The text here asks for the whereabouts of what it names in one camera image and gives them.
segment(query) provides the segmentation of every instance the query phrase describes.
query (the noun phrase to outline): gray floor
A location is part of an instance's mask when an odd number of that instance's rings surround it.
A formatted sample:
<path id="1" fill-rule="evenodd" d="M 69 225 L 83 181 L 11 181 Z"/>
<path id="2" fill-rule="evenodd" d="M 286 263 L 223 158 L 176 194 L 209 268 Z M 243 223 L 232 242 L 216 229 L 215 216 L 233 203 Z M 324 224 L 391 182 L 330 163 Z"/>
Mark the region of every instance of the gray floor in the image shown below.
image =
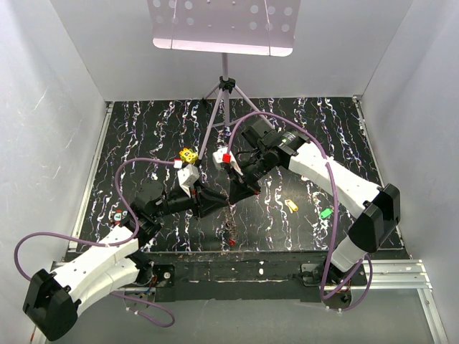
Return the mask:
<path id="1" fill-rule="evenodd" d="M 360 306 L 341 315 L 291 300 L 165 305 L 177 319 L 169 329 L 126 312 L 123 300 L 106 297 L 53 343 L 433 343 L 416 290 L 372 290 Z M 159 311 L 148 313 L 169 321 Z"/>

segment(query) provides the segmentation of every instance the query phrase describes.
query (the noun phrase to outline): white cable clip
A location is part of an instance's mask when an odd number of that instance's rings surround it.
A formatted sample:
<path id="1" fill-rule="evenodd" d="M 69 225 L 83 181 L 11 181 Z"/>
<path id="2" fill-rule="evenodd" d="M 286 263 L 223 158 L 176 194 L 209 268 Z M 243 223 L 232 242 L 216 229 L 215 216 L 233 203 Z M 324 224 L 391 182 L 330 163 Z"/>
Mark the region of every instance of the white cable clip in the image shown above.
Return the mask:
<path id="1" fill-rule="evenodd" d="M 183 164 L 184 162 L 182 160 L 179 160 L 179 159 L 174 160 L 174 168 L 180 169 Z"/>

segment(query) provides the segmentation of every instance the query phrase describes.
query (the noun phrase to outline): wire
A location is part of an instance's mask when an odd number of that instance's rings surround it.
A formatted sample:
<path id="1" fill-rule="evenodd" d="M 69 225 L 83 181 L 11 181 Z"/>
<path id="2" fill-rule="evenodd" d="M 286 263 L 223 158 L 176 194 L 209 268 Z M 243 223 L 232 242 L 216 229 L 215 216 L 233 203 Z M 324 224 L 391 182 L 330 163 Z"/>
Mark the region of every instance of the wire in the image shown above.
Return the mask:
<path id="1" fill-rule="evenodd" d="M 269 116 L 269 117 L 274 117 L 274 118 L 277 118 L 279 120 L 282 120 L 284 123 L 287 123 L 287 124 L 291 125 L 296 130 L 298 130 L 298 131 L 302 132 L 304 135 L 308 136 L 311 139 L 311 141 L 316 145 L 316 147 L 319 149 L 319 151 L 321 152 L 322 158 L 325 159 L 326 161 L 328 160 L 328 157 L 327 157 L 327 155 L 325 153 L 325 150 L 323 149 L 322 145 L 306 129 L 303 129 L 302 127 L 300 127 L 296 123 L 292 122 L 291 120 L 288 120 L 287 118 L 284 118 L 282 116 L 276 115 L 274 113 L 267 113 L 267 112 L 264 112 L 264 111 L 253 111 L 253 112 L 251 112 L 251 113 L 249 113 L 249 114 L 247 114 L 247 115 L 245 115 L 245 116 L 243 116 L 243 117 L 241 117 L 239 119 L 239 121 L 236 123 L 235 127 L 233 128 L 233 131 L 231 132 L 231 136 L 229 137 L 227 154 L 230 154 L 230 152 L 231 152 L 231 147 L 232 147 L 233 141 L 235 139 L 237 129 L 241 126 L 241 124 L 244 121 L 246 121 L 246 119 L 248 119 L 248 118 L 250 118 L 252 116 L 256 116 L 256 115 L 265 115 L 265 116 Z M 327 253 L 325 266 L 324 266 L 324 273 L 323 273 L 322 280 L 321 280 L 321 293 L 320 294 L 321 294 L 321 299 L 322 300 L 329 299 L 330 297 L 335 295 L 339 290 L 341 290 L 341 288 L 354 276 L 354 274 L 359 269 L 361 263 L 363 262 L 363 259 L 360 259 L 358 261 L 358 263 L 355 265 L 355 267 L 348 274 L 348 276 L 335 289 L 333 289 L 331 292 L 329 292 L 327 295 L 325 295 L 325 284 L 326 284 L 326 280 L 327 280 L 327 277 L 328 277 L 328 271 L 330 269 L 331 255 L 333 254 L 333 248 L 335 247 L 336 235 L 338 233 L 338 230 L 337 230 L 338 229 L 338 220 L 339 220 L 339 216 L 338 216 L 338 214 L 339 214 L 338 190 L 336 188 L 335 179 L 333 177 L 333 171 L 331 170 L 331 166 L 330 166 L 330 163 L 328 161 L 325 163 L 325 167 L 326 167 L 326 169 L 328 171 L 328 175 L 330 177 L 331 191 L 332 191 L 332 195 L 333 195 L 333 208 L 335 209 L 335 212 L 333 214 L 333 225 L 332 225 L 332 230 L 331 230 L 331 240 L 330 240 L 330 246 L 329 246 L 330 249 L 328 250 L 328 253 Z M 365 257 L 369 261 L 370 271 L 372 272 L 372 269 L 373 269 L 372 262 L 371 262 L 371 260 L 370 260 L 368 255 L 366 255 Z M 369 290 L 370 284 L 371 284 L 371 279 L 369 279 L 366 292 L 362 295 L 361 300 L 359 300 L 357 302 L 357 304 L 359 304 L 366 297 L 366 294 L 368 294 L 368 290 Z"/>
<path id="2" fill-rule="evenodd" d="M 355 307 L 360 305 L 361 302 L 364 300 L 364 298 L 368 295 L 368 292 L 370 291 L 370 287 L 372 285 L 372 280 L 373 280 L 373 264 L 372 264 L 372 260 L 370 259 L 370 256 L 368 254 L 365 254 L 365 259 L 368 260 L 368 265 L 369 265 L 369 268 L 370 268 L 370 273 L 369 273 L 369 276 L 368 276 L 368 283 L 366 284 L 365 291 L 361 295 L 361 297 L 356 301 L 356 303 L 354 303 L 353 305 L 351 305 L 351 306 L 349 306 L 347 308 L 342 309 L 343 311 L 344 310 L 353 310 Z"/>
<path id="3" fill-rule="evenodd" d="M 339 292 L 336 292 L 336 294 L 343 294 L 345 292 L 348 292 L 349 289 L 351 289 L 351 281 L 349 280 L 348 284 L 347 284 L 347 287 L 345 290 L 340 290 Z"/>
<path id="4" fill-rule="evenodd" d="M 153 273 L 153 271 L 151 271 L 151 277 L 150 277 L 150 279 L 148 280 L 147 283 L 143 283 L 142 285 L 140 285 L 138 283 L 134 283 L 134 284 L 136 286 L 138 286 L 138 287 L 145 287 L 146 285 L 150 285 L 153 282 L 153 277 L 155 277 L 155 274 Z"/>
<path id="5" fill-rule="evenodd" d="M 131 297 L 131 296 L 126 296 L 126 295 L 122 295 L 122 294 L 116 294 L 114 292 L 111 292 L 110 295 L 112 295 L 114 297 L 119 297 L 120 299 L 124 299 L 124 300 L 130 300 L 130 301 L 134 301 L 134 302 L 143 303 L 145 305 L 158 308 L 159 310 L 163 310 L 164 312 L 169 314 L 171 316 L 171 318 L 172 318 L 172 321 L 169 324 L 164 324 L 163 322 L 160 322 L 160 321 L 158 321 L 156 319 L 153 319 L 152 317 L 150 317 L 146 313 L 141 312 L 139 310 L 135 310 L 135 309 L 130 308 L 130 307 L 127 308 L 127 310 L 130 310 L 134 314 L 140 315 L 141 317 L 146 318 L 149 322 L 159 326 L 160 328 L 170 328 L 175 323 L 175 316 L 174 316 L 173 312 L 171 310 L 168 310 L 167 308 L 161 306 L 161 305 L 158 305 L 157 303 L 149 302 L 147 300 L 139 299 L 137 297 Z"/>
<path id="6" fill-rule="evenodd" d="M 77 242 L 77 243 L 80 243 L 80 244 L 89 245 L 89 246 L 96 246 L 96 247 L 118 246 L 118 245 L 125 244 L 126 242 L 129 242 L 130 240 L 135 239 L 137 237 L 138 230 L 139 230 L 139 224 L 138 224 L 137 216 L 134 213 L 134 210 L 132 210 L 132 208 L 129 206 L 129 203 L 126 201 L 126 199 L 123 196 L 123 193 L 121 192 L 120 174 L 121 174 L 121 171 L 123 170 L 123 168 L 126 165 L 128 165 L 130 163 L 135 163 L 135 162 L 138 162 L 138 161 L 147 162 L 147 163 L 160 163 L 160 164 L 164 164 L 164 165 L 173 165 L 174 164 L 173 161 L 162 161 L 162 160 L 151 159 L 151 158 L 134 158 L 134 159 L 130 159 L 130 160 L 125 161 L 124 163 L 121 164 L 121 166 L 118 168 L 118 170 L 116 170 L 116 173 L 115 173 L 115 189 L 118 192 L 118 195 L 120 196 L 121 201 L 123 202 L 123 204 L 125 205 L 125 207 L 129 211 L 129 213 L 133 217 L 134 222 L 136 223 L 136 228 L 135 228 L 133 234 L 130 237 L 128 237 L 127 239 L 125 239 L 125 240 L 123 240 L 121 242 L 112 242 L 112 243 L 109 243 L 109 244 L 101 244 L 99 242 L 89 242 L 87 240 L 74 238 L 72 236 L 68 236 L 68 235 L 64 235 L 64 234 L 53 233 L 53 232 L 50 232 L 50 231 L 38 231 L 36 233 L 32 233 L 32 234 L 26 235 L 24 238 L 19 240 L 19 242 L 17 243 L 16 247 L 14 248 L 14 265 L 16 265 L 17 271 L 19 271 L 19 273 L 22 275 L 23 278 L 25 278 L 26 280 L 30 281 L 30 276 L 28 274 L 26 274 L 26 272 L 22 269 L 22 267 L 21 267 L 21 265 L 19 263 L 19 248 L 21 247 L 21 245 L 23 243 L 25 243 L 25 241 L 27 241 L 27 240 L 29 240 L 29 239 L 31 239 L 33 237 L 54 237 L 54 238 L 59 238 L 59 239 L 65 239 L 65 240 L 68 240 L 70 242 Z"/>
<path id="7" fill-rule="evenodd" d="M 158 282 L 158 275 L 157 275 L 157 274 L 155 275 L 154 281 L 151 281 L 150 286 L 149 286 L 148 289 L 146 290 L 146 292 L 145 292 L 145 295 L 146 295 L 146 296 L 148 296 L 148 294 L 149 294 L 150 291 L 151 291 L 151 288 L 153 288 L 153 286 L 156 284 L 156 282 Z"/>
<path id="8" fill-rule="evenodd" d="M 239 152 L 237 152 L 237 153 L 235 154 L 235 157 L 237 158 L 237 157 L 239 157 L 241 154 L 248 154 L 248 153 L 253 154 L 253 153 L 255 153 L 256 151 L 258 151 L 257 148 L 252 149 L 252 150 L 241 150 L 241 151 L 239 151 Z"/>

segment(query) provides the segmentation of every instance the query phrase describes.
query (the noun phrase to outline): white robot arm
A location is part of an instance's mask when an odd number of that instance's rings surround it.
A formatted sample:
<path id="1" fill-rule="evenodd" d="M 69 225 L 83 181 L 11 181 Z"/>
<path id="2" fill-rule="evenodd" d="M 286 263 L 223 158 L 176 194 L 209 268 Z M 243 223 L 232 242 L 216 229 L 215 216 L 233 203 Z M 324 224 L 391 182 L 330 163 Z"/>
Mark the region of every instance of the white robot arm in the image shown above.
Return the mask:
<path id="1" fill-rule="evenodd" d="M 388 184 L 382 188 L 332 158 L 324 159 L 316 145 L 303 134 L 295 130 L 278 132 L 259 120 L 246 128 L 242 136 L 254 148 L 246 161 L 238 163 L 232 154 L 225 154 L 227 148 L 220 148 L 213 155 L 217 168 L 225 168 L 232 181 L 231 204 L 258 194 L 257 181 L 276 166 L 305 176 L 332 194 L 326 168 L 326 163 L 330 164 L 339 201 L 356 218 L 349 235 L 334 249 L 331 258 L 333 268 L 341 273 L 348 272 L 365 254 L 378 250 L 399 223 L 400 194 L 395 186 Z"/>
<path id="2" fill-rule="evenodd" d="M 140 224 L 135 239 L 109 246 L 132 237 L 136 225 L 128 215 L 100 241 L 105 247 L 91 247 L 50 273 L 42 269 L 34 274 L 23 311 L 49 340 L 62 337 L 81 313 L 114 290 L 152 280 L 156 267 L 141 247 L 160 231 L 157 218 L 186 210 L 205 217 L 228 205 L 226 196 L 200 183 L 196 166 L 187 165 L 177 173 L 179 186 L 169 193 L 157 181 L 143 184 L 138 191 L 131 204 Z"/>

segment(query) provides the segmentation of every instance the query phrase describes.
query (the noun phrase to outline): tripod stand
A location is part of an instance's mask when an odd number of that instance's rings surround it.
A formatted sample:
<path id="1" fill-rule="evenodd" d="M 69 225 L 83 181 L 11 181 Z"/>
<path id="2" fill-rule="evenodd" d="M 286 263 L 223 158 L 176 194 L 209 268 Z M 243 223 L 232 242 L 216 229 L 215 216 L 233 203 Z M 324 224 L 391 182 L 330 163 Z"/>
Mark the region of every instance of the tripod stand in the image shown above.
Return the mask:
<path id="1" fill-rule="evenodd" d="M 255 106 L 255 104 L 248 98 L 248 96 L 245 95 L 245 93 L 239 88 L 239 86 L 236 85 L 236 80 L 231 79 L 228 77 L 228 54 L 226 52 L 222 53 L 222 66 L 223 66 L 223 75 L 220 77 L 219 82 L 203 97 L 203 100 L 207 100 L 207 98 L 210 97 L 210 95 L 215 92 L 217 89 L 218 94 L 217 94 L 217 100 L 215 101 L 214 108 L 212 110 L 212 115 L 210 116 L 210 121 L 207 126 L 206 130 L 206 135 L 204 136 L 204 141 L 202 142 L 202 147 L 199 150 L 199 161 L 202 160 L 204 157 L 204 152 L 206 150 L 207 146 L 207 141 L 209 140 L 210 132 L 212 128 L 219 127 L 219 126 L 231 126 L 236 124 L 239 120 L 233 120 L 231 122 L 230 120 L 230 94 L 232 93 L 233 90 L 235 90 L 239 95 L 244 99 L 247 104 L 250 105 L 250 107 L 254 111 L 260 111 L 258 108 Z M 218 108 L 220 106 L 220 103 L 223 98 L 223 106 L 224 106 L 224 122 L 222 123 L 217 123 L 214 124 L 215 121 L 215 116 L 217 115 Z M 269 124 L 271 128 L 274 128 L 273 125 L 268 121 L 268 119 L 261 115 L 261 118 L 263 118 L 266 123 Z"/>

